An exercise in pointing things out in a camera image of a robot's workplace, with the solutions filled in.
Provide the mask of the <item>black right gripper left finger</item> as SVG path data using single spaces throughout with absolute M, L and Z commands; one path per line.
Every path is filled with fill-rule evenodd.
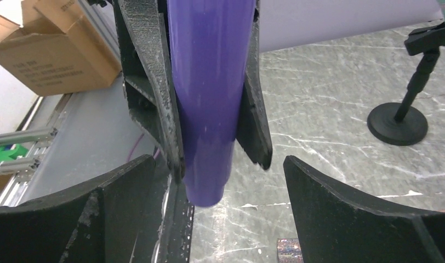
M 0 207 L 0 262 L 153 262 L 171 182 L 162 158 L 143 155 L 62 191 Z

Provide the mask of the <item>purple toy microphone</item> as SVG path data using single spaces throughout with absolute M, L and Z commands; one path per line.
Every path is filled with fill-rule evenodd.
M 256 2 L 168 1 L 187 199 L 212 207 L 230 177 Z

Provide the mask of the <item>black round-base mic stand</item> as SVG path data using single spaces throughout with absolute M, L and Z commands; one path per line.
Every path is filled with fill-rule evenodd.
M 407 85 L 402 102 L 381 104 L 367 118 L 367 127 L 377 139 L 396 146 L 417 144 L 427 134 L 427 119 L 412 107 L 412 103 L 425 88 L 440 57 L 440 47 L 445 47 L 445 23 L 413 30 L 404 45 L 410 56 L 422 53 L 423 57 Z

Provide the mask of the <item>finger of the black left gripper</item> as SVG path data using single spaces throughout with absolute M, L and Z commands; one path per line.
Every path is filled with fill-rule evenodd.
M 268 170 L 273 147 L 259 74 L 259 11 L 260 2 L 256 1 L 236 139 L 254 164 Z
M 159 148 L 177 183 L 185 161 L 172 78 L 166 1 L 113 1 L 131 119 Z

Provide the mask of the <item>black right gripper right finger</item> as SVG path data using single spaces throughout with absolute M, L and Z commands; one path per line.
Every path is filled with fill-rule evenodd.
M 295 156 L 283 169 L 305 262 L 445 262 L 445 213 L 370 195 Z

